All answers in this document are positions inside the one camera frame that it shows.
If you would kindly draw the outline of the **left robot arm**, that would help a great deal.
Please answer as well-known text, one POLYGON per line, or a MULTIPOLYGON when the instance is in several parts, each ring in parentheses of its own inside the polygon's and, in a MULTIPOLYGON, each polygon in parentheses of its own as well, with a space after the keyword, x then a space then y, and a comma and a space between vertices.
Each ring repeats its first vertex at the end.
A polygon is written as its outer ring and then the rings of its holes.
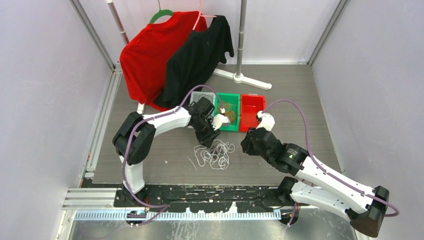
POLYGON ((214 109, 212 102, 202 97, 197 102, 184 103, 156 114, 131 112, 112 139, 121 161, 121 199, 135 207, 148 206, 148 203, 144 203, 143 161, 158 135, 177 128, 192 127, 200 145, 211 147, 221 133, 220 125, 210 116, 214 109))

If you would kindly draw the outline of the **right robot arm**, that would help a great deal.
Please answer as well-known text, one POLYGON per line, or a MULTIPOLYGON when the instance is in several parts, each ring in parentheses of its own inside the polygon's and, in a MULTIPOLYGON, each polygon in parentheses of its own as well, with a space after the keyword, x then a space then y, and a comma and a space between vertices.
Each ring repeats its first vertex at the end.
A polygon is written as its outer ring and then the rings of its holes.
POLYGON ((299 145, 282 143, 267 129, 251 127, 240 143, 249 156, 260 156, 286 176, 275 196, 283 205, 306 204, 348 220, 358 232, 376 238, 390 192, 358 183, 333 170, 299 145))

